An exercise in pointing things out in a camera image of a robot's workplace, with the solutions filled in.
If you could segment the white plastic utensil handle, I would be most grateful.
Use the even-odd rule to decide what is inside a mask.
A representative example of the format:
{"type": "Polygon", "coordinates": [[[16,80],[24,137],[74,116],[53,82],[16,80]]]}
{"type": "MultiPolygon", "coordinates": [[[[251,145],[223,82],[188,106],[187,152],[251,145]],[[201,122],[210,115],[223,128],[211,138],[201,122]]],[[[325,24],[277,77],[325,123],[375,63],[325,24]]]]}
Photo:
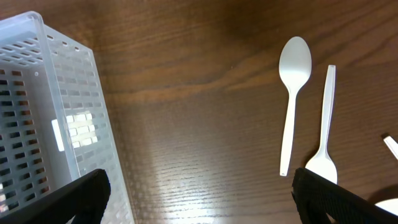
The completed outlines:
{"type": "Polygon", "coordinates": [[[337,184],[338,173],[334,162],[328,154],[328,137],[335,96],[336,66],[329,65],[323,92],[322,118],[320,128],[320,146],[315,155],[306,163],[305,168],[337,184]]]}

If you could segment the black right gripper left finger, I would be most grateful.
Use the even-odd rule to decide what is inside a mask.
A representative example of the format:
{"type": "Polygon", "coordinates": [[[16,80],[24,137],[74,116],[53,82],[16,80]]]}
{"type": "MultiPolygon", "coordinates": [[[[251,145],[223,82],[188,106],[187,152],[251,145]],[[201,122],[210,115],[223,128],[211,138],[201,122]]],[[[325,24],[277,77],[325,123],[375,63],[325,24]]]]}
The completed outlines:
{"type": "Polygon", "coordinates": [[[104,169],[95,169],[44,198],[1,218],[1,223],[100,223],[111,195],[104,169]]]}

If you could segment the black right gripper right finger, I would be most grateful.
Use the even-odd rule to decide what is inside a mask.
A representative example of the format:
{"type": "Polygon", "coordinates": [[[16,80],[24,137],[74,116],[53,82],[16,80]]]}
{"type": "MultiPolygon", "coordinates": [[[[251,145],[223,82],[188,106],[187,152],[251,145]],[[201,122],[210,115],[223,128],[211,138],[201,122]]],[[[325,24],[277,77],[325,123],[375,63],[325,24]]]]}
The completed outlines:
{"type": "Polygon", "coordinates": [[[318,174],[298,168],[292,196],[303,224],[397,223],[397,216],[330,182],[318,174]]]}

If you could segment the white plastic spoon bowl-down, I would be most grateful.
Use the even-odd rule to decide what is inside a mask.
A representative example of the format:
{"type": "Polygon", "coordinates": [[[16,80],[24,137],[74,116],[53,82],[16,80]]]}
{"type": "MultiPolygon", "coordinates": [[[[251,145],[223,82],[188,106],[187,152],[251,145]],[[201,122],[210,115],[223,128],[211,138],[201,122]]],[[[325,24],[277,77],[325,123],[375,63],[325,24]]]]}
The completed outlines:
{"type": "Polygon", "coordinates": [[[287,176],[294,140],[296,98],[300,89],[308,82],[312,72],[310,49],[303,38],[291,38],[282,49],[279,59],[279,75],[288,94],[282,147],[280,152],[279,174],[287,176]]]}

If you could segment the white plastic spoon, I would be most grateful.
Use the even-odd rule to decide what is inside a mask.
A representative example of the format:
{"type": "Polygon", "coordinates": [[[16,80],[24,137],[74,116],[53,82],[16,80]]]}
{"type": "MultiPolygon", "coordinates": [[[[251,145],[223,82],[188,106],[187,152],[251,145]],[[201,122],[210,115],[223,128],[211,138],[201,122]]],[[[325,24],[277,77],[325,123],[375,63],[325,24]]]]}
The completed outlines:
{"type": "Polygon", "coordinates": [[[398,143],[391,136],[386,136],[383,141],[392,152],[394,157],[398,159],[398,143]]]}
{"type": "Polygon", "coordinates": [[[392,198],[388,200],[383,200],[375,204],[375,206],[398,216],[398,198],[392,198]]]}

